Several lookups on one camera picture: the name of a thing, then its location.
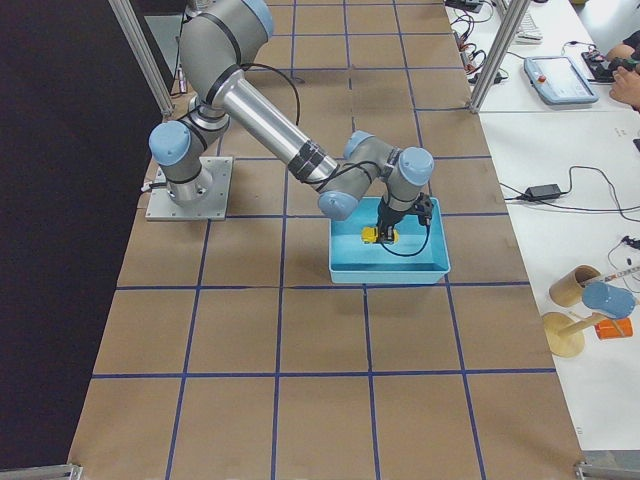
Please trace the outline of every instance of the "metal frame pole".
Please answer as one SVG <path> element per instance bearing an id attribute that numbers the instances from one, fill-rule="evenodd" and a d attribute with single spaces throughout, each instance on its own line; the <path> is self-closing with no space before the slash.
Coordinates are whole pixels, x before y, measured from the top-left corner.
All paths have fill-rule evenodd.
<path id="1" fill-rule="evenodd" d="M 485 64 L 480 71 L 476 86 L 471 94 L 469 110 L 471 110 L 472 113 L 478 113 L 480 111 L 480 106 L 482 102 L 484 102 L 489 88 L 493 85 L 496 73 L 500 69 L 502 60 L 520 26 L 520 22 L 522 22 L 522 18 L 529 7 L 530 1 L 531 0 L 511 0 L 507 14 L 502 20 L 496 38 L 491 45 L 491 50 L 489 50 L 487 54 Z"/>
<path id="2" fill-rule="evenodd" d="M 109 0 L 109 4 L 158 102 L 162 116 L 168 118 L 173 113 L 174 106 L 131 3 L 129 0 Z"/>
<path id="3" fill-rule="evenodd" d="M 586 478 L 601 478 L 608 480 L 640 480 L 640 470 L 626 470 L 622 468 L 605 468 L 577 463 L 574 467 L 576 477 L 580 480 Z"/>
<path id="4" fill-rule="evenodd" d="M 81 477 L 82 467 L 73 464 L 0 470 L 0 480 L 80 480 Z"/>

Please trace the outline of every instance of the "electronic device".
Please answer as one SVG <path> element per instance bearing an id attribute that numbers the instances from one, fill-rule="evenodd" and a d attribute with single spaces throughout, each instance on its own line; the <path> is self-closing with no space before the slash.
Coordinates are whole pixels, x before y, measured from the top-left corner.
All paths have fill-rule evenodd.
<path id="1" fill-rule="evenodd" d="M 457 8 L 465 12 L 480 13 L 482 9 L 482 0 L 445 0 L 446 7 Z"/>
<path id="2" fill-rule="evenodd" d="M 549 105 L 598 101 L 598 94 L 569 57 L 527 57 L 524 71 L 540 98 Z"/>
<path id="3" fill-rule="evenodd" d="M 509 8 L 510 2 L 511 0 L 494 0 L 496 9 L 503 18 L 507 13 L 507 8 Z M 533 21 L 533 17 L 531 16 L 531 13 L 529 13 L 529 10 L 527 10 L 524 17 L 522 17 L 522 21 L 520 22 L 514 41 L 516 43 L 539 44 L 542 43 L 542 39 L 542 31 L 538 28 L 536 22 Z"/>
<path id="4" fill-rule="evenodd" d="M 609 62 L 598 50 L 582 52 L 580 56 L 596 82 L 613 83 L 613 71 L 609 68 Z"/>

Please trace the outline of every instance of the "white desk surface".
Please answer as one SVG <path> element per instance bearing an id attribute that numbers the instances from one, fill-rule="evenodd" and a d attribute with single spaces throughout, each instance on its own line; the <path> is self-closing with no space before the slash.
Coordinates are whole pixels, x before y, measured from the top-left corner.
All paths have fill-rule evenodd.
<path id="1" fill-rule="evenodd" d="M 502 183 L 516 189 L 557 183 L 568 187 L 571 165 L 598 167 L 616 186 L 623 207 L 640 204 L 640 115 L 629 111 L 481 113 L 483 129 Z M 513 192 L 504 189 L 505 196 Z M 558 205 L 614 208 L 602 177 L 574 171 L 573 191 Z M 618 214 L 563 213 L 546 206 L 510 203 L 509 215 L 541 313 L 566 312 L 548 296 L 551 284 L 580 264 L 613 271 L 607 253 L 623 236 L 640 237 L 640 223 Z M 629 216 L 640 219 L 640 211 Z M 612 260 L 640 263 L 640 252 L 620 247 Z M 640 290 L 640 282 L 628 279 Z M 615 285 L 624 287 L 620 280 Z M 585 315 L 584 306 L 572 309 Z M 640 308 L 631 316 L 640 328 Z M 584 351 L 573 358 L 554 357 L 569 411 L 583 450 L 640 450 L 640 335 L 601 341 L 585 330 Z"/>
<path id="2" fill-rule="evenodd" d="M 450 19 L 453 21 L 456 14 L 452 9 L 447 9 Z M 564 54 L 572 57 L 580 70 L 589 78 L 589 72 L 584 65 L 580 52 L 586 51 L 587 46 L 578 44 L 567 45 L 569 41 L 591 43 L 591 37 L 586 31 L 580 19 L 576 15 L 568 0 L 549 0 L 547 3 L 538 4 L 531 2 L 528 8 L 534 22 L 543 34 L 543 42 L 540 45 L 512 43 L 509 51 L 522 57 L 558 56 Z M 471 14 L 478 21 L 489 18 L 491 9 L 484 4 L 480 13 Z M 497 11 L 487 21 L 476 23 L 469 42 L 475 43 L 479 49 L 489 53 L 496 32 L 500 27 L 501 17 Z M 465 23 L 454 25 L 458 32 L 464 32 Z M 508 72 L 509 78 L 498 85 L 493 85 L 480 108 L 482 112 L 555 112 L 567 110 L 581 111 L 620 111 L 630 110 L 628 105 L 616 102 L 609 97 L 609 85 L 592 84 L 593 89 L 600 99 L 589 105 L 550 106 L 545 104 L 530 84 L 529 78 L 524 72 L 522 59 L 507 54 L 502 62 L 502 68 Z"/>

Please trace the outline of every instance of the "blue object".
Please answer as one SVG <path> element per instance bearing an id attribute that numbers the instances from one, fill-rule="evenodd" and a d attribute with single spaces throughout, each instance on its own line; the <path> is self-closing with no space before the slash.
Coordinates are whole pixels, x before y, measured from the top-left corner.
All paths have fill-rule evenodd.
<path id="1" fill-rule="evenodd" d="M 524 71 L 549 105 L 594 103 L 598 94 L 569 57 L 527 57 Z"/>
<path id="2" fill-rule="evenodd" d="M 347 141 L 347 144 L 344 146 L 343 156 L 345 160 L 348 160 L 353 151 L 364 142 L 367 138 L 373 137 L 370 133 L 363 132 L 362 130 L 356 130 L 351 135 L 351 138 Z"/>
<path id="3" fill-rule="evenodd" d="M 242 0 L 247 7 L 249 7 L 253 13 L 255 13 L 260 23 L 264 27 L 264 31 L 267 32 L 267 38 L 273 36 L 273 17 L 269 11 L 269 7 L 262 0 Z"/>
<path id="4" fill-rule="evenodd" d="M 636 299 L 629 290 L 604 282 L 587 285 L 582 293 L 582 302 L 613 320 L 627 318 L 636 306 Z"/>
<path id="5" fill-rule="evenodd" d="M 400 154 L 398 168 L 409 183 L 422 187 L 431 178 L 433 156 L 424 148 L 409 147 Z"/>
<path id="6" fill-rule="evenodd" d="M 323 192 L 318 197 L 318 208 L 332 220 L 346 220 L 358 206 L 358 199 L 344 192 Z"/>
<path id="7" fill-rule="evenodd" d="M 451 269 L 442 228 L 440 206 L 433 202 L 433 218 L 429 242 L 414 257 L 398 257 L 382 246 L 362 241 L 364 227 L 374 226 L 378 218 L 380 198 L 365 197 L 355 212 L 344 222 L 331 221 L 329 227 L 329 271 L 334 283 L 437 283 Z M 426 229 L 418 217 L 407 215 L 396 225 L 400 239 L 389 249 L 397 253 L 413 253 L 424 243 Z"/>
<path id="8" fill-rule="evenodd" d="M 165 167 L 175 165 L 185 156 L 191 145 L 189 129 L 171 120 L 161 123 L 149 135 L 149 148 L 156 161 Z"/>

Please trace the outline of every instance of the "blue plastic tray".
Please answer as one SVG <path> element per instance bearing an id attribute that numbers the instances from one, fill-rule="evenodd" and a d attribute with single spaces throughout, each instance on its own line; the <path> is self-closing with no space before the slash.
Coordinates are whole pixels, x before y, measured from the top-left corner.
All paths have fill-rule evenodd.
<path id="1" fill-rule="evenodd" d="M 365 197 L 345 221 L 331 221 L 329 226 L 329 271 L 334 283 L 433 284 L 451 269 L 442 229 L 440 205 L 433 201 L 433 218 L 429 242 L 415 257 L 398 257 L 378 244 L 366 244 L 360 234 L 375 226 L 380 198 Z M 407 215 L 396 225 L 400 239 L 387 245 L 397 253 L 413 253 L 424 243 L 425 227 L 418 217 Z"/>

